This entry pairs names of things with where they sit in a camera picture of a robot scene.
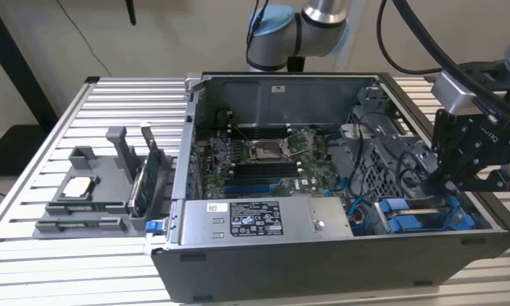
blue cable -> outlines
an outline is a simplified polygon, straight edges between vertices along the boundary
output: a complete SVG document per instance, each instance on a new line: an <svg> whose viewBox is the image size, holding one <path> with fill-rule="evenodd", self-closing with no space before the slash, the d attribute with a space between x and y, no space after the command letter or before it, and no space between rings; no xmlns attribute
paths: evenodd
<svg viewBox="0 0 510 306"><path fill-rule="evenodd" d="M330 193L336 193L337 191L342 191L344 189L346 189L346 186L348 186L348 181L346 181L346 178L342 177L342 178L340 179L340 188L330 188L330 189L325 192L324 196L328 198Z"/></svg>
<svg viewBox="0 0 510 306"><path fill-rule="evenodd" d="M360 202L364 200L365 196L361 196L357 198L357 200L354 201L354 203L352 204L352 208L349 209L348 211L348 216L353 215L354 211L356 211L356 208L357 208L357 205L360 204Z"/></svg>

screw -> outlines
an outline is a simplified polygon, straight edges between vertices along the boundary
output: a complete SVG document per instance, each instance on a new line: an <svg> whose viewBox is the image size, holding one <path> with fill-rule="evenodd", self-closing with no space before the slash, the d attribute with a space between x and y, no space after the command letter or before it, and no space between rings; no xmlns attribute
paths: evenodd
<svg viewBox="0 0 510 306"><path fill-rule="evenodd" d="M494 117L494 115L489 115L488 116L488 119L489 121L493 123L493 124L497 124L500 121L497 120L497 118Z"/></svg>

barcode label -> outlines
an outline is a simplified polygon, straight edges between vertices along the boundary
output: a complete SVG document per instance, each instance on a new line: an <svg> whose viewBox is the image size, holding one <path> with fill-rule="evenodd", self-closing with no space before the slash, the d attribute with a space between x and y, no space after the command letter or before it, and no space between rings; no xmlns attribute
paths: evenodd
<svg viewBox="0 0 510 306"><path fill-rule="evenodd" d="M229 204L228 203L208 203L208 212L228 212Z"/></svg>

blue latch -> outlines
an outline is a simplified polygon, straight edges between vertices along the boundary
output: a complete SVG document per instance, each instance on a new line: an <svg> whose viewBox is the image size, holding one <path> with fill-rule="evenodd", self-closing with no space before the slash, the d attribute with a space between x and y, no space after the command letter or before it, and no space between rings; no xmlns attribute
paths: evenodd
<svg viewBox="0 0 510 306"><path fill-rule="evenodd" d="M145 233L161 234L164 232L164 220L153 220L145 223Z"/></svg>

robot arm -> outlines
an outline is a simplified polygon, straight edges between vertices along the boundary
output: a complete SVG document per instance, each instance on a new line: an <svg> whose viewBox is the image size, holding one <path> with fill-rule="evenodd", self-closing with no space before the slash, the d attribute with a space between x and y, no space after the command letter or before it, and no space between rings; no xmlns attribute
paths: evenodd
<svg viewBox="0 0 510 306"><path fill-rule="evenodd" d="M285 5L262 8L252 24L246 61L260 71L277 71L296 56L324 56L340 43L346 27L345 0L312 0L300 13Z"/></svg>
<svg viewBox="0 0 510 306"><path fill-rule="evenodd" d="M433 94L445 106L436 113L432 150L438 168L424 181L429 189L453 182L464 191L510 191L510 46L505 60L461 68L444 53L405 0L396 8L444 71ZM477 174L501 166L488 178Z"/></svg>

